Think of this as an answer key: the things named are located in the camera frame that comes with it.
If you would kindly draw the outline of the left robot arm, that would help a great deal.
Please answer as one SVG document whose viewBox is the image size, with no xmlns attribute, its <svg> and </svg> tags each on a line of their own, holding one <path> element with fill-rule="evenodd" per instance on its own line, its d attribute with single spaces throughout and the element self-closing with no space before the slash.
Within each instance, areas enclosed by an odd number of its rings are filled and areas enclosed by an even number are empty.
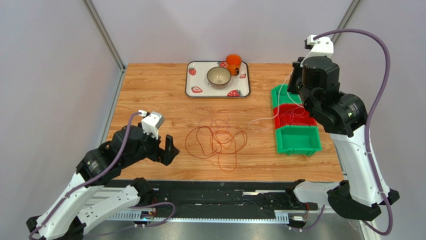
<svg viewBox="0 0 426 240">
<path fill-rule="evenodd" d="M 173 137 L 161 139 L 144 132 L 142 126 L 128 125 L 116 131 L 112 140 L 86 153 L 77 165 L 70 183 L 46 213 L 26 221 L 28 238 L 38 234 L 42 240 L 81 240 L 95 226 L 127 208 L 155 210 L 154 190 L 143 177 L 135 178 L 112 197 L 90 207 L 87 202 L 123 169 L 149 159 L 168 166 L 180 153 Z"/>
</svg>

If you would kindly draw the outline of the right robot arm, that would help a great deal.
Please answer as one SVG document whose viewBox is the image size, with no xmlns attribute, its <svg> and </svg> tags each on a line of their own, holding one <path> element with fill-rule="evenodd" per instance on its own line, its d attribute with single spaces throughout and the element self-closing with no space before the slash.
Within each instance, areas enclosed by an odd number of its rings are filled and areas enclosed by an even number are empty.
<svg viewBox="0 0 426 240">
<path fill-rule="evenodd" d="M 344 180 L 332 183 L 295 181 L 286 189 L 289 203 L 330 206 L 339 216 L 372 221 L 381 206 L 400 195 L 385 182 L 377 184 L 377 162 L 369 161 L 372 148 L 365 142 L 368 113 L 356 95 L 340 91 L 339 66 L 326 56 L 299 57 L 293 62 L 288 91 L 300 97 L 304 109 L 329 134 Z"/>
</svg>

